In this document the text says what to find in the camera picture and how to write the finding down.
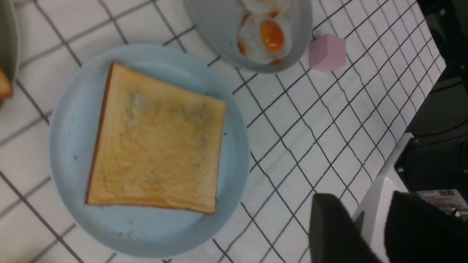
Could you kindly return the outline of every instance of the white tile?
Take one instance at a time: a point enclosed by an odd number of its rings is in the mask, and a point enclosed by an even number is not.
[[[336,125],[340,129],[346,141],[349,141],[353,134],[359,129],[360,123],[351,106],[344,109],[343,113],[336,119]]]
[[[382,42],[382,45],[389,56],[391,56],[399,47],[396,38],[393,36],[392,31],[390,30],[382,35],[380,41]]]
[[[303,76],[298,82],[296,82],[294,86],[288,90],[288,94],[301,114],[304,114],[304,112],[319,98],[307,76]]]
[[[249,82],[249,87],[263,109],[284,92],[273,74],[258,74]]]
[[[295,219],[291,220],[278,238],[275,248],[286,262],[298,262],[308,246],[308,236]]]
[[[105,262],[113,253],[80,227],[76,227],[63,239],[84,262]]]
[[[117,20],[128,43],[164,43],[173,35],[153,5],[147,5]]]
[[[392,24],[395,20],[398,19],[398,11],[393,5],[393,1],[388,1],[381,7],[383,13],[387,17],[388,23]]]
[[[439,70],[437,69],[437,65],[435,63],[432,64],[432,66],[429,68],[427,74],[429,75],[429,77],[431,78],[433,83],[437,82],[437,80],[440,77],[440,73],[439,73]]]
[[[344,9],[334,14],[329,21],[333,24],[336,36],[339,38],[345,38],[354,29]]]
[[[354,64],[354,68],[361,76],[364,85],[367,84],[377,74],[377,69],[374,66],[371,66],[372,64],[372,58],[368,53],[366,53],[358,62],[356,62],[356,64]]]
[[[369,133],[373,142],[378,142],[387,130],[384,121],[377,111],[374,111],[371,117],[364,123],[364,128]]]
[[[359,92],[356,98],[351,102],[351,106],[361,122],[364,122],[375,109],[371,98],[365,90]]]
[[[314,136],[310,130],[311,129],[300,120],[283,138],[286,146],[291,150],[297,160],[301,159],[315,142]]]
[[[61,244],[55,244],[47,253],[45,253],[37,263],[66,262],[77,263],[78,260]]]
[[[375,45],[371,47],[369,55],[373,58],[378,69],[380,69],[388,60],[385,49],[380,42],[375,43]]]
[[[288,128],[300,118],[299,113],[296,111],[294,105],[286,94],[283,94],[270,108],[268,108],[265,114],[280,136],[282,136]]]
[[[255,102],[252,94],[246,86],[243,86],[239,91],[234,94],[234,98],[237,102],[237,105],[241,109],[242,116],[244,117],[244,122],[248,125],[255,117],[260,114],[261,110]]]
[[[183,0],[160,0],[157,4],[176,34],[192,27]]]
[[[388,92],[388,95],[395,102],[398,109],[401,109],[408,99],[408,95],[405,93],[400,82],[395,83],[393,88]]]
[[[354,181],[349,185],[349,190],[359,203],[361,203],[364,195],[367,193],[367,190],[371,187],[371,183],[369,175],[364,171],[364,169],[361,169],[356,178],[354,178]]]
[[[371,176],[372,180],[377,176],[383,164],[384,160],[382,158],[382,155],[379,153],[379,150],[377,150],[377,148],[374,149],[371,155],[369,156],[369,159],[367,159],[366,163],[364,164],[364,167]]]
[[[384,134],[382,140],[377,145],[377,147],[382,152],[383,157],[385,159],[387,159],[390,156],[390,154],[392,153],[393,148],[395,147],[395,144],[396,144],[396,142],[395,142],[395,139],[393,138],[392,134],[390,133],[390,131],[387,131]]]
[[[421,52],[419,53],[419,57],[423,63],[424,68],[426,69],[430,68],[432,63],[434,62],[431,52],[429,51],[429,48],[427,46],[425,46],[421,50]]]
[[[263,209],[260,210],[255,220],[268,240],[273,242],[291,216],[291,213],[278,194],[274,193]]]
[[[414,88],[416,88],[416,80],[413,77],[413,74],[411,73],[410,68],[403,73],[403,75],[400,78],[400,83],[405,89],[407,94],[411,94],[413,92]]]
[[[329,72],[311,70],[307,74],[319,95],[325,93],[336,82],[336,78]]]
[[[254,216],[255,213],[257,213],[272,192],[273,187],[271,186],[268,177],[264,175],[258,167],[255,167],[249,174],[247,187],[244,191],[244,195],[242,196],[242,202],[251,216]]]
[[[65,47],[19,71],[18,79],[44,112],[55,108],[78,64]]]
[[[179,39],[190,55],[198,58],[206,64],[212,62],[217,57],[217,55],[208,48],[196,30],[192,30]]]
[[[123,44],[115,25],[109,23],[71,42],[70,47],[81,63],[85,63],[100,53]]]
[[[431,92],[433,85],[428,75],[425,75],[419,83],[420,88],[423,90],[424,96],[427,97]]]
[[[417,82],[419,82],[426,74],[426,70],[419,59],[413,60],[409,68],[413,72]]]
[[[279,140],[279,136],[275,133],[264,115],[261,115],[253,122],[247,129],[247,134],[249,136],[250,149],[258,159]]]
[[[292,155],[281,142],[276,144],[271,152],[260,162],[263,170],[270,176],[270,179],[276,186],[291,172],[295,164],[296,162]]]
[[[368,2],[373,3],[374,1],[365,1],[364,4],[367,4]],[[382,10],[377,10],[377,12],[375,12],[369,19],[370,22],[374,25],[378,36],[382,36],[382,34],[388,29],[388,24],[385,21]]]
[[[0,193],[0,212],[11,205],[14,201],[18,200],[18,196],[3,180],[0,180]]]
[[[328,160],[332,161],[344,148],[346,142],[341,137],[341,134],[336,125],[332,125],[319,139],[319,144],[322,146],[322,149],[327,155]]]
[[[144,3],[146,0],[104,0],[104,3],[109,8],[113,16],[121,14],[137,5]]]
[[[322,102],[317,102],[303,117],[318,138],[332,123],[333,119]]]
[[[361,79],[354,68],[348,70],[338,81],[348,99],[353,98],[363,87]]]
[[[49,127],[40,122],[0,148],[0,170],[21,192],[49,176]]]
[[[358,29],[356,29],[356,32],[361,37],[361,41],[363,42],[366,50],[370,49],[371,46],[377,41],[377,34],[372,28],[370,21],[366,21],[360,25]]]
[[[380,115],[382,116],[382,119],[387,124],[387,126],[390,126],[390,124],[395,119],[396,115],[398,115],[398,109],[390,100],[389,96],[385,96],[377,110],[379,111]]]
[[[52,233],[23,203],[0,221],[2,262],[29,262],[54,240]]]
[[[50,17],[65,39],[79,34],[107,19],[104,8],[95,0],[39,0],[38,4]]]
[[[367,18],[367,15],[361,5],[361,1],[351,1],[345,6],[345,9],[348,11],[354,27],[359,25],[362,21],[364,21],[364,19]]]
[[[268,251],[270,245],[254,224],[234,243],[229,250],[229,257],[234,262],[257,263]]]
[[[333,171],[333,169],[329,169],[325,176],[320,180],[315,190],[318,193],[322,194],[332,194],[335,195],[337,198],[341,196],[345,189],[343,182],[340,180],[338,175]]]
[[[221,78],[231,92],[234,92],[243,83],[236,69],[221,59],[213,63],[210,69],[217,73],[218,77]]]
[[[279,257],[278,255],[276,254],[275,251],[273,251],[272,249],[268,252],[268,254],[266,255],[265,259],[263,262],[268,262],[268,263],[281,263],[283,262]]]
[[[406,124],[401,115],[398,115],[390,126],[390,130],[395,136],[396,140],[399,140],[406,130]]]
[[[203,246],[193,251],[172,259],[172,263],[192,263],[192,262],[217,262],[223,253],[213,243],[206,242]]]
[[[366,48],[362,45],[357,32],[352,32],[351,35],[346,38],[346,55],[351,62],[356,62],[365,52]]]
[[[416,114],[416,110],[410,101],[403,106],[401,114],[406,123],[409,124]]]
[[[322,97],[323,104],[328,107],[333,118],[338,117],[338,114],[346,107],[348,101],[344,92],[340,89],[338,83],[333,85],[331,89]]]
[[[299,62],[292,65],[290,68],[279,72],[277,75],[281,80],[281,83],[285,88],[291,86],[295,81],[297,81],[305,72],[300,66]]]
[[[316,144],[304,156],[299,165],[309,179],[309,182],[315,185],[329,167],[329,162],[325,158],[325,155],[323,155],[320,147]]]
[[[60,44],[59,37],[35,5],[24,5],[15,11],[20,32],[21,61]]]
[[[411,39],[409,38],[402,44],[400,49],[406,61],[412,61],[414,57],[417,55],[417,52],[414,49],[413,44],[411,43]]]
[[[369,93],[374,105],[379,104],[379,102],[385,97],[387,90],[383,86],[383,82],[380,77],[373,78],[369,84],[366,86],[366,90]]]
[[[356,203],[356,200],[352,197],[351,193],[346,190],[343,194],[343,196],[340,199],[341,203],[344,205],[346,210],[348,211],[348,214],[350,217],[354,214],[354,211],[358,207],[358,204]]]
[[[302,204],[302,206],[299,208],[299,210],[296,213],[296,218],[299,220],[301,225],[309,231],[310,227],[310,214],[312,211],[312,198],[314,196],[314,192],[307,197],[307,200]]]
[[[218,242],[223,249],[227,249],[229,244],[247,227],[249,222],[250,218],[244,208],[238,205],[229,221],[214,236],[216,242]]]
[[[28,197],[28,200],[57,233],[63,233],[73,224],[73,218],[63,205],[52,180]]]
[[[366,160],[375,146],[369,135],[364,131],[364,128],[361,128],[358,133],[356,133],[349,145],[361,162]]]
[[[299,205],[311,190],[312,187],[298,167],[294,168],[286,180],[278,187],[279,194],[293,212],[297,211]]]
[[[16,85],[14,85],[13,99],[3,102],[0,110],[0,141],[24,127],[40,115],[31,101]]]
[[[343,182],[348,185],[361,168],[361,163],[349,147],[338,156],[333,168],[340,175]]]

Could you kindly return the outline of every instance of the egg yolk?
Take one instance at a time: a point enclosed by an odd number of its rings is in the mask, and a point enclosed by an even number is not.
[[[260,27],[260,38],[265,49],[270,53],[279,53],[285,45],[281,27],[273,21],[265,21]]]

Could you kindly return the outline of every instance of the pink cube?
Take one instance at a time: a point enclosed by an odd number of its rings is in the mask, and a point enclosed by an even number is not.
[[[312,69],[330,72],[346,65],[346,41],[327,34],[309,45],[309,66]]]

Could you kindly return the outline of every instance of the slice of bread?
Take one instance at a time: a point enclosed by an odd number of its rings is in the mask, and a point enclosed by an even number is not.
[[[0,100],[13,97],[13,86],[0,68]]]
[[[112,63],[86,204],[216,212],[226,103]]]

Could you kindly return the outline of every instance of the plate rim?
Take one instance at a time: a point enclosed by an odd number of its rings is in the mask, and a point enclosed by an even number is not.
[[[56,117],[56,112],[57,110],[60,110],[60,108],[63,108],[63,103],[64,102],[64,97],[67,93],[70,93],[70,90],[72,89],[72,86],[71,84],[75,81],[75,79],[80,75],[82,74],[86,68],[96,62],[98,62],[99,60],[101,60],[103,57],[106,57],[109,53],[112,53],[112,52],[115,52],[115,50],[119,50],[119,49],[122,49],[122,50],[125,50],[125,49],[128,49],[128,48],[156,48],[156,49],[166,49],[166,50],[169,50],[170,52],[178,52],[180,55],[182,55],[183,57],[185,57],[186,59],[189,59],[189,60],[192,60],[193,62],[199,64],[200,66],[203,66],[204,68],[206,68],[208,70],[208,72],[210,72],[210,74],[213,76],[213,78],[216,79],[217,82],[221,83],[222,86],[223,86],[223,89],[225,89],[227,91],[228,94],[230,94],[230,96],[232,97],[233,101],[234,101],[234,107],[235,107],[235,111],[239,114],[239,116],[241,117],[241,124],[242,124],[242,137],[245,138],[245,146],[246,146],[246,155],[249,156],[250,155],[250,144],[249,144],[249,137],[248,137],[248,133],[247,133],[247,127],[245,125],[245,121],[244,121],[244,117],[242,115],[242,112],[241,112],[241,109],[237,103],[237,101],[235,100],[234,96],[232,95],[232,93],[229,91],[229,89],[226,87],[224,81],[213,71],[211,70],[209,67],[207,67],[205,65],[205,63],[203,63],[202,61],[200,61],[199,59],[197,59],[196,57],[190,55],[190,54],[187,54],[187,53],[183,53],[182,51],[176,49],[176,48],[173,48],[173,47],[168,47],[168,46],[163,46],[161,44],[128,44],[128,45],[120,45],[120,46],[117,46],[117,47],[114,47],[114,48],[111,48],[111,49],[108,49],[104,52],[101,52],[99,53],[97,56],[95,56],[94,58],[90,59],[89,61],[87,61],[86,63],[84,63],[82,65],[82,67],[77,71],[75,72],[75,74],[73,75],[73,77],[67,82],[66,84],[66,88],[57,104],[57,106],[54,108],[53,110],[53,113],[52,113],[52,116],[51,116],[51,124],[50,124],[50,131],[49,131],[49,137],[48,137],[48,146],[49,146],[49,165],[51,167],[51,179],[53,181],[53,185],[54,185],[54,188],[55,190],[57,191],[58,195],[60,196],[60,200],[62,202],[62,204],[64,205],[64,207],[66,208],[66,210],[68,211],[68,213],[72,216],[74,222],[76,223],[76,225],[81,228],[85,233],[87,233],[89,236],[91,236],[95,241],[99,242],[100,244],[104,245],[105,247],[111,249],[112,251],[115,251],[115,252],[118,252],[118,253],[121,253],[121,254],[124,254],[124,255],[127,255],[127,256],[130,256],[130,257],[134,257],[134,258],[148,258],[148,259],[165,259],[165,258],[174,258],[174,257],[179,257],[179,256],[182,256],[182,255],[185,255],[199,247],[201,247],[202,245],[204,245],[205,243],[207,243],[210,239],[212,239],[217,233],[219,233],[227,224],[227,222],[232,218],[232,215],[234,214],[234,212],[237,210],[237,208],[239,207],[241,201],[242,201],[242,197],[245,193],[245,190],[246,190],[246,187],[247,187],[247,182],[248,182],[248,177],[249,177],[249,170],[250,170],[250,167],[249,167],[249,160],[250,158],[247,158],[248,159],[248,163],[247,165],[245,166],[245,171],[241,171],[242,174],[245,174],[245,176],[243,177],[243,186],[242,186],[242,189],[241,189],[241,193],[239,195],[239,200],[237,202],[237,205],[234,207],[234,209],[232,209],[231,211],[228,212],[228,217],[227,219],[222,223],[222,225],[216,229],[212,235],[209,235],[205,238],[204,241],[200,242],[199,244],[197,244],[196,246],[184,251],[184,252],[181,252],[179,254],[175,254],[175,255],[168,255],[168,256],[141,256],[141,255],[134,255],[134,254],[130,254],[130,253],[127,253],[127,252],[124,252],[124,251],[119,251],[119,250],[116,250],[115,248],[109,246],[107,243],[105,242],[102,242],[100,239],[97,238],[96,235],[94,235],[93,233],[91,233],[90,231],[88,231],[88,229],[84,228],[82,226],[82,224],[80,222],[78,222],[76,220],[76,218],[74,217],[71,209],[66,205],[64,199],[62,198],[62,194],[61,194],[61,191],[59,190],[59,187],[57,185],[57,182],[56,182],[56,175],[54,174],[54,171],[53,171],[53,168],[52,168],[52,144],[53,144],[53,135],[55,133],[57,133],[57,125],[56,123],[59,122],[60,119],[57,119],[58,117]]]

